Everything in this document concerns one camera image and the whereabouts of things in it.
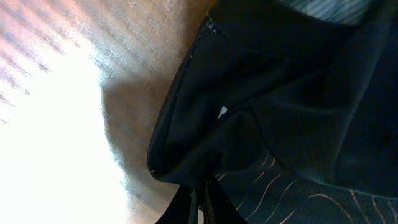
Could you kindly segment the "black orange-lined jersey shirt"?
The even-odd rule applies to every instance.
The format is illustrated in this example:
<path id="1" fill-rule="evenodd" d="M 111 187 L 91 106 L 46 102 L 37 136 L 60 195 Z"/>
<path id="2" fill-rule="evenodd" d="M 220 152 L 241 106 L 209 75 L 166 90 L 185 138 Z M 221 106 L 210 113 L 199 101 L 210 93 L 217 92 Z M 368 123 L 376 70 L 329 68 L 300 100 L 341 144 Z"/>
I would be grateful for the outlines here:
<path id="1" fill-rule="evenodd" d="M 154 179 L 247 223 L 397 222 L 397 2 L 218 1 L 160 111 Z"/>

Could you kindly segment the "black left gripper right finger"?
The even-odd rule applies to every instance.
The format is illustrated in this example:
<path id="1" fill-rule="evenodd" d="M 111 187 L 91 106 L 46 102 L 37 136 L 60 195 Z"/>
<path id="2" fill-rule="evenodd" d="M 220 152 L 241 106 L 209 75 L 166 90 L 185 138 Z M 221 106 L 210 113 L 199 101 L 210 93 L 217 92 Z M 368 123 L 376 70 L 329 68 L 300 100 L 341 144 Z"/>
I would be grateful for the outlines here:
<path id="1" fill-rule="evenodd" d="M 203 186 L 203 213 L 205 224 L 247 224 L 215 177 Z"/>

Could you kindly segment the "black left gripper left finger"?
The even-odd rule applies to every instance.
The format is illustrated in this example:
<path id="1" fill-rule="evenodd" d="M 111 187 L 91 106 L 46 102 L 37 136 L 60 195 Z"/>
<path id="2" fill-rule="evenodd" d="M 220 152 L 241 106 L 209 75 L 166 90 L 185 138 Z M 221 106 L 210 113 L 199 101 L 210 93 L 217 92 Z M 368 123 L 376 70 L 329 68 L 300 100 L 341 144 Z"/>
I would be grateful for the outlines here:
<path id="1" fill-rule="evenodd" d="M 180 186 L 163 215 L 155 224 L 197 224 L 198 193 Z"/>

